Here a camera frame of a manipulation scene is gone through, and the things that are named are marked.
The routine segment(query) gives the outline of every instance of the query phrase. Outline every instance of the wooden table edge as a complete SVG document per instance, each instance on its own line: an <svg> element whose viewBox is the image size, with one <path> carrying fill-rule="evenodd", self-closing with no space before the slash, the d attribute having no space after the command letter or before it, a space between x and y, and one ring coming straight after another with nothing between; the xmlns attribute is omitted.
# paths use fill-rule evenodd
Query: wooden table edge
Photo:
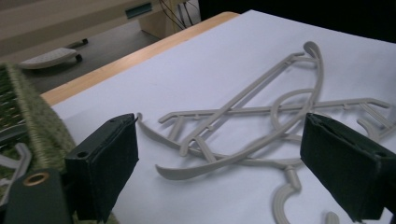
<svg viewBox="0 0 396 224"><path fill-rule="evenodd" d="M73 79L72 81L69 81L51 91L44 92L41 94L41 97L47 101L49 105L56 105L71 96L85 91L88 88L110 77L113 77L134 65L142 63L143 61L148 60L151 57L166 51L167 49L170 49L232 18L237 17L238 15L239 14L233 12L222 12L215 17L201 21L200 23L197 23L186 30L168 36L165 39L122 57L113 63L104 65L82 77Z"/></svg>

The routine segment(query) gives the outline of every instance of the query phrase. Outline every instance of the white sheet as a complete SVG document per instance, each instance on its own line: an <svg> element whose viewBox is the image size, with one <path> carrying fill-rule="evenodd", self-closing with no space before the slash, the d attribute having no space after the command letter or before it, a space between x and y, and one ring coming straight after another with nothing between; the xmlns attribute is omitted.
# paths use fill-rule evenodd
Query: white sheet
<svg viewBox="0 0 396 224"><path fill-rule="evenodd" d="M372 97L390 103L390 109L379 111L387 119L396 120L396 45L256 11L223 23L53 108L77 143L103 122L125 113L143 113L149 127L166 134L169 127L157 122L161 116L171 111L222 107L283 58L304 51L306 41L318 44L324 62L324 84L318 101ZM247 105L271 105L287 91L312 87L314 71L306 64L287 69ZM366 113L342 109L326 112L364 133L356 117L368 118ZM183 134L192 130L192 123ZM232 154L271 131L268 116L232 117L207 143L214 151ZM114 208L120 223L275 223L271 204L275 190L286 183L283 172L271 167L231 165L189 180L167 180L156 172L155 164L176 168L205 161L192 155L182 158L176 150L146 137L139 128L137 137L140 161ZM395 151L394 134L381 144ZM277 145L255 155L299 156L297 145L274 148ZM297 174L303 189L285 206L291 223L324 223L329 211L340 217L340 223L352 223L306 167L298 169ZM367 223L389 220L390 212L385 210L380 221Z"/></svg>

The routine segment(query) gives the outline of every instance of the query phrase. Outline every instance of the wicker basket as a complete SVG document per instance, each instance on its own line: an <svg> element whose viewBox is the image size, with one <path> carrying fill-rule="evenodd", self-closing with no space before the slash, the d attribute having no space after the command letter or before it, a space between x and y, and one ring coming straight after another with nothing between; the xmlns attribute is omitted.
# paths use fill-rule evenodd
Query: wicker basket
<svg viewBox="0 0 396 224"><path fill-rule="evenodd" d="M33 155L29 171L41 168L61 171L64 156L76 146L70 133L19 68L12 63L0 63L0 130L20 123L26 125L28 134L18 142L25 143ZM0 153L18 159L14 145L0 146ZM0 166L0 178L11 178L13 172ZM117 221L110 216L107 223Z"/></svg>

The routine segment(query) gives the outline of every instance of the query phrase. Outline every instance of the tangled hangers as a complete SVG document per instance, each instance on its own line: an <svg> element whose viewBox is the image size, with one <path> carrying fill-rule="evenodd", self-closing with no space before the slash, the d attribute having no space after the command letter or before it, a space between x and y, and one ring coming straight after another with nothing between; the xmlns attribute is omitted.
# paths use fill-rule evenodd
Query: tangled hangers
<svg viewBox="0 0 396 224"><path fill-rule="evenodd" d="M278 169L282 169L285 171L286 177L288 179L288 183L283 187L279 188L276 192L276 196L273 201L273 210L274 216L277 223L289 223L285 213L284 213L284 203L289 198L292 193L299 192L301 190L300 180L296 174L295 169L298 168L302 163L300 158L294 159L280 159L280 160L267 160L267 159L254 159L250 158L249 155L255 151L260 150L261 148L267 146L271 142L282 139L282 140L291 140L301 142L301 136L297 134L287 133L291 127L293 127L297 122L301 121L307 112L312 112L319 108L324 107L343 107L349 108L352 105L360 105L367 113L369 113L372 117L378 120L381 124L383 124L386 128L382 131L382 133L378 132L373 125L370 124L367 120L358 119L358 123L367 130L369 136L374 140L379 140L380 137L384 136L386 133L389 133L394 129L395 124L388 122L384 117L382 117L379 113L377 113L370 105L377 105L380 107L387 108L389 104L372 99L372 98L361 98L361 99L350 99L350 100L339 100L339 101L328 101L328 102L316 102L318 98L318 94L323 82L323 63L320 55L320 51L318 46L313 42L307 42L304 44L305 51L311 57L303 57L303 53L294 53L285 58L283 61L278 63L272 69L270 69L267 73L259 77L252 84L243 89L240 93L235 95L235 97L225 104L220 109L215 110L195 110L195 111L178 111L172 112L161 119L159 119L160 123L164 123L169 119L174 119L175 123L173 129L169 133L168 137L162 136L159 133L151 130L150 127L145 125L143 122L143 116L138 114L139 120L138 125L142 129L142 131L147 134L152 139L162 142L169 147L175 148L179 150L181 156L185 156L188 153L204 157L207 160L207 164L190 167L190 168L165 168L159 165L156 165L157 171L163 177L167 179L173 180L181 180L193 178L198 175L203 175L209 173L211 171L217 170L220 167L232 164L239 163L245 165L264 165L264 166L273 166ZM296 62L311 62L314 63L317 67L317 82L315 87L312 89L301 89L297 91L288 92L282 96L280 96L273 104L273 106L259 106L259 107L237 107L236 105L241 106L244 102L244 99L247 95L251 94L258 87L262 86L262 83L267 80L272 80L272 78L277 77L282 73L286 68L291 66ZM282 105L282 103L289 99L292 96L296 96L299 94L310 94L305 104L297 104L297 105ZM281 124L278 120L278 114L280 112L289 111L296 113L291 119L287 122ZM213 153L210 150L209 145L205 142L203 138L204 133L211 132L213 133L216 129L219 128L214 126L214 123L218 121L224 115L234 115L234 114L268 114L270 115L271 122L274 126L274 131L268 135L265 135L261 138L258 138L252 141L248 146L246 146L243 150L233 154L233 155L222 155L218 153ZM194 129L190 134L184 137L181 141L177 141L178 134L185 124L186 118L195 118L200 119L205 117L205 120L200 123L200 125ZM338 219L336 218L336 214L329 213L326 218L327 223L338 223Z"/></svg>

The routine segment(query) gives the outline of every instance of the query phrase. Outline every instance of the table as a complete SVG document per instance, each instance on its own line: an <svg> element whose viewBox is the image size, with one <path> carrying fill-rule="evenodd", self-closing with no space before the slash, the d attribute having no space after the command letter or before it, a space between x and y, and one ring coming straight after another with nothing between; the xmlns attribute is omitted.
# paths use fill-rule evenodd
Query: table
<svg viewBox="0 0 396 224"><path fill-rule="evenodd" d="M318 45L324 63L324 80L317 102L372 97L390 105L390 108L375 106L374 109L383 118L395 122L394 44L257 11L234 16L162 53L148 56L141 63L134 63L135 66L116 68L123 60L107 65L96 71L96 74L103 71L105 80L85 87L69 83L64 86L67 96L46 100L53 102L52 108L77 143L103 122L126 113L142 113L140 119L150 129L167 135L174 123L157 122L165 114L223 108L238 92L286 56L304 51L303 45L309 41ZM309 94L291 93L315 86L319 80L317 68L312 61L296 63L279 77L266 79L260 85L262 89L255 89L256 94L249 95L244 105L238 103L235 109L270 106L283 100L279 98L282 95L291 96L285 97L286 100L280 102L282 105L301 104ZM316 108L315 111L331 115L362 133L365 131L357 124L358 118L379 126L360 106L343 106ZM276 124L268 117L263 112L245 117L223 117L223 122L207 127L209 131L216 131L205 134L204 143L196 142L201 148L207 144L217 153L236 153L274 131ZM282 113L278 117L282 126L292 114ZM205 118L187 119L178 139L188 136L207 120ZM290 133L301 134L302 125L295 124ZM282 169L233 164L191 179L169 180L157 173L155 164L186 168L206 164L206 161L193 155L180 157L176 150L154 141L143 131L141 126L137 128L140 161L113 210L121 223L275 223L271 208L274 195L288 183ZM380 143L395 151L396 139L392 136ZM250 156L272 160L299 158L299 145L274 142ZM325 214L330 211L339 216L340 223L351 223L345 211L306 167L296 167L295 172L303 188L286 200L284 209L291 223L323 223ZM389 219L390 213L385 210L380 221L366 223L388 223Z"/></svg>
<svg viewBox="0 0 396 224"><path fill-rule="evenodd" d="M169 37L166 37L165 39L162 39L150 46L116 60L114 63L109 63L97 70L90 72L89 74L84 75L83 77L76 78L58 88L47 91L41 94L41 96L50 105L56 105L61 101L94 86L97 83L113 77L116 74L139 63L142 63L143 61L148 60L151 57L154 57L155 55L160 54L161 52L164 52L180 43L188 41L196 35L199 35L200 33L203 33L236 16L238 16L236 13L223 12L218 16L206 21L202 21L186 30L174 35L170 35Z"/></svg>

